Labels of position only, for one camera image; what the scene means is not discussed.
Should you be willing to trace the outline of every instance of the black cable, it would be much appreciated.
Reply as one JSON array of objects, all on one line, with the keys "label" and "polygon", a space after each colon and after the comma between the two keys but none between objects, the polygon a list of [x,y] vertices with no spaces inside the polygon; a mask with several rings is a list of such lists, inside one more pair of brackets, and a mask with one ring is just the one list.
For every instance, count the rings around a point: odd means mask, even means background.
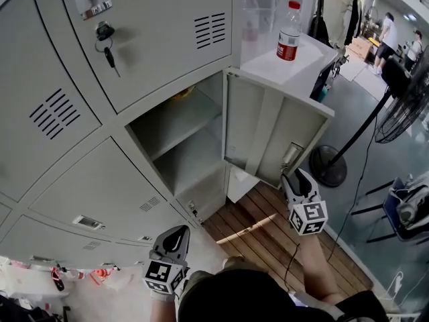
[{"label": "black cable", "polygon": [[292,262],[294,261],[294,258],[295,258],[296,253],[298,253],[298,248],[299,248],[299,247],[300,247],[300,244],[298,244],[298,245],[296,246],[296,249],[295,249],[294,255],[293,255],[293,256],[292,256],[292,258],[290,259],[289,264],[288,264],[288,267],[286,268],[286,273],[284,274],[284,279],[283,279],[283,281],[284,281],[284,286],[286,286],[286,288],[287,288],[289,291],[290,291],[290,287],[291,287],[291,286],[289,286],[289,285],[288,285],[288,280],[286,279],[286,276],[288,275],[290,265],[292,265]]},{"label": "black cable", "polygon": [[365,156],[365,163],[364,163],[364,165],[363,165],[362,175],[361,175],[361,177],[360,177],[360,179],[359,179],[359,182],[357,183],[356,192],[355,192],[355,199],[353,200],[353,205],[351,206],[351,208],[349,209],[349,211],[347,211],[347,214],[346,214],[346,217],[344,218],[343,225],[341,226],[340,232],[339,232],[339,233],[338,233],[338,235],[336,236],[335,243],[334,243],[334,245],[333,245],[333,247],[332,247],[332,252],[330,253],[330,256],[329,256],[329,258],[328,258],[328,261],[332,258],[332,255],[334,254],[334,250],[335,250],[335,247],[336,247],[336,243],[338,242],[338,239],[340,238],[340,235],[341,235],[341,233],[343,232],[344,226],[346,225],[346,222],[347,222],[347,218],[349,218],[350,212],[353,210],[353,208],[354,208],[354,207],[355,207],[355,205],[356,205],[356,200],[357,200],[357,194],[358,194],[358,192],[359,192],[359,187],[361,186],[361,182],[362,182],[362,179],[363,179],[363,175],[364,175],[364,173],[365,173],[365,169],[366,169],[366,167],[367,167],[368,155],[369,155],[369,147],[371,147],[371,144],[373,143],[373,140],[374,140],[374,136],[375,136],[375,132],[376,132],[376,131],[377,131],[377,116],[375,116],[374,132],[373,132],[373,135],[371,136],[371,139],[369,140],[369,144],[368,144],[368,146],[367,146],[367,154],[366,154],[366,156]]}]

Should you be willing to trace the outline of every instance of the black shorts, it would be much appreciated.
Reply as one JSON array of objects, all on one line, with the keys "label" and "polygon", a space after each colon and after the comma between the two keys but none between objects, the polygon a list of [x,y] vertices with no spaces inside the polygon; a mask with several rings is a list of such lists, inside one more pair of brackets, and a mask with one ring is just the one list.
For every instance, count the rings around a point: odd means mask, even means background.
[{"label": "black shorts", "polygon": [[391,55],[395,54],[395,50],[390,48],[387,44],[381,43],[377,50],[377,56],[387,60]]}]

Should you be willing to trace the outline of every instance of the cardboard box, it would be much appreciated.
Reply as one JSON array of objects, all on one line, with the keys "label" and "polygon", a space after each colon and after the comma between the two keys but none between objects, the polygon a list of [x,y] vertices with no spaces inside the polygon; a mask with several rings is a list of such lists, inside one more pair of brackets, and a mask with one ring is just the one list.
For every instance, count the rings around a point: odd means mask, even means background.
[{"label": "cardboard box", "polygon": [[356,54],[361,60],[364,60],[372,46],[373,44],[369,40],[358,37],[353,38],[352,43],[347,46],[347,49]]}]

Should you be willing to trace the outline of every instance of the electric fan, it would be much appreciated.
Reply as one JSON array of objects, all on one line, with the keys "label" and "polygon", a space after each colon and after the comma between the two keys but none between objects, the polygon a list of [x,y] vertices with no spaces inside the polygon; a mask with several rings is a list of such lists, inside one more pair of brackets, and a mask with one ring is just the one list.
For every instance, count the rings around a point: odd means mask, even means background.
[{"label": "electric fan", "polygon": [[417,119],[429,103],[429,47],[426,47],[413,69],[412,77],[393,58],[386,62],[381,77],[388,85],[383,98],[347,144],[340,151],[331,146],[319,146],[312,151],[309,165],[314,178],[320,184],[338,187],[344,182],[347,177],[347,164],[343,154],[367,129],[390,97],[395,98],[395,101],[376,126],[377,143],[393,141]]}]

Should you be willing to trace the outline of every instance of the white shirt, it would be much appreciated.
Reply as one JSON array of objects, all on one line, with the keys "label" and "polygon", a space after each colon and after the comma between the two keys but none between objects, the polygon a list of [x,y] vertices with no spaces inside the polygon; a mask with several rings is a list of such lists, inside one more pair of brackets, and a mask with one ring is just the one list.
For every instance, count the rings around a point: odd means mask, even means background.
[{"label": "white shirt", "polygon": [[412,47],[407,53],[407,56],[410,60],[415,61],[417,59],[417,55],[422,52],[422,43],[419,40],[413,42]]},{"label": "white shirt", "polygon": [[385,18],[383,22],[383,30],[385,28],[389,28],[389,31],[386,32],[383,38],[383,43],[387,44],[390,48],[393,50],[396,50],[397,48],[397,31],[395,23],[392,22],[389,18]]}]

